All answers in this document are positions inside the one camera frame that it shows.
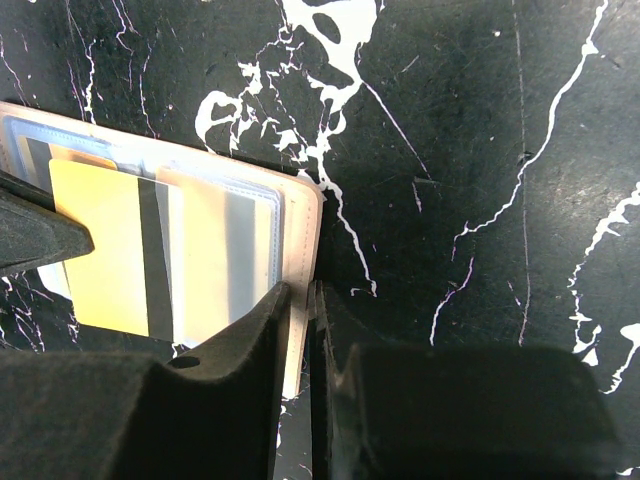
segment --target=marble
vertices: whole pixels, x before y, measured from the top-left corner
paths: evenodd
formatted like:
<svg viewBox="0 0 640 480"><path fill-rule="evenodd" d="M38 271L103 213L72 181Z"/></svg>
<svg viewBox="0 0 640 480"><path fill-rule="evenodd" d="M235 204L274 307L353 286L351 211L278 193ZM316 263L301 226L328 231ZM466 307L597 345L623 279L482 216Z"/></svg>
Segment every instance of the marble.
<svg viewBox="0 0 640 480"><path fill-rule="evenodd" d="M0 98L317 183L316 276L371 332L575 353L633 476L639 27L625 0L5 0ZM5 348L174 354L38 282L0 282Z"/></svg>

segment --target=black pointed object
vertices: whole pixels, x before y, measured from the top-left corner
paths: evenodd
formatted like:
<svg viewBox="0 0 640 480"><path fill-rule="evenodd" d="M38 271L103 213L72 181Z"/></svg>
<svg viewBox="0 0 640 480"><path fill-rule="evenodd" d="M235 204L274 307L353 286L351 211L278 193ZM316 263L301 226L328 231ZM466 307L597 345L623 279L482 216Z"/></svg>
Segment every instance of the black pointed object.
<svg viewBox="0 0 640 480"><path fill-rule="evenodd" d="M3 176L3 185L9 181ZM10 191L21 196L0 189L0 277L93 251L84 226L45 208L53 206L46 192L20 183Z"/></svg>

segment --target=black marble surface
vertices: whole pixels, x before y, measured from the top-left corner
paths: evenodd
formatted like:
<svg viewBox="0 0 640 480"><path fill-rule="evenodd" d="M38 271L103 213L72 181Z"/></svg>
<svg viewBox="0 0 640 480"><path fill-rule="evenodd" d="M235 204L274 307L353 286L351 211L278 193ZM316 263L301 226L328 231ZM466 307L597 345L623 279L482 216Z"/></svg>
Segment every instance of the black marble surface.
<svg viewBox="0 0 640 480"><path fill-rule="evenodd" d="M574 351L634 475L639 27L629 0L5 0L0 98L309 175L317 277L367 328ZM0 287L7 348L172 355Z"/></svg>

